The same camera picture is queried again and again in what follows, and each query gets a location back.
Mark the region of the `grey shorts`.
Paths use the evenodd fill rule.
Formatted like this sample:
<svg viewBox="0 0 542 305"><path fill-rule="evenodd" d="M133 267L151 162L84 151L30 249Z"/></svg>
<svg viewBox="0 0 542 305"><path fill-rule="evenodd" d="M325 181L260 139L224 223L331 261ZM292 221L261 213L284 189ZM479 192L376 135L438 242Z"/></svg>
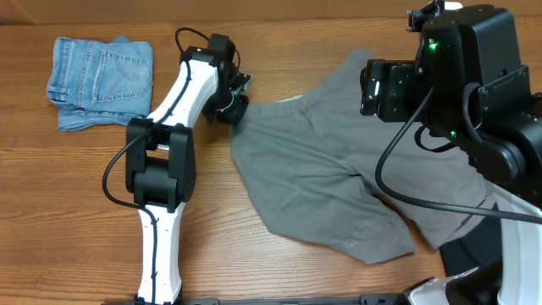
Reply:
<svg viewBox="0 0 542 305"><path fill-rule="evenodd" d="M270 232L370 264L415 251L408 221L438 248L465 236L480 217L382 201L376 165L400 125L360 113L359 76L368 59L358 48L312 90L249 106L231 130L231 152Z"/></svg>

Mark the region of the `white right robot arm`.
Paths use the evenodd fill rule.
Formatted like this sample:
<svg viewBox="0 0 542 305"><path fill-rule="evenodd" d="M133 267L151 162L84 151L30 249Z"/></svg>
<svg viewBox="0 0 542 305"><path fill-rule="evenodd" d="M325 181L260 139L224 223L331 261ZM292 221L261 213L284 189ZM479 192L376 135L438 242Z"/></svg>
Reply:
<svg viewBox="0 0 542 305"><path fill-rule="evenodd" d="M420 122L459 148L495 187L497 209L404 197L420 208L497 218L502 258L395 296L398 304L541 301L541 96L530 91L512 13L490 4L433 1L408 14L420 37L408 61L370 59L361 112L404 128Z"/></svg>

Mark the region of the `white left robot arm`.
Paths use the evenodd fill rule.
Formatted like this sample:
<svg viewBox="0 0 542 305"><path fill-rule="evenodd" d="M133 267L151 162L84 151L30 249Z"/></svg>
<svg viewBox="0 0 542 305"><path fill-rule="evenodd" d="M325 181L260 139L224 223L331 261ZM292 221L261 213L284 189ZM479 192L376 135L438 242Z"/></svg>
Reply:
<svg viewBox="0 0 542 305"><path fill-rule="evenodd" d="M125 184L143 238L136 304L176 304L180 299L180 222L196 184L193 129L200 115L229 125L241 121L251 77L240 71L240 59L228 36L212 34L204 48L188 47L160 106L127 126Z"/></svg>

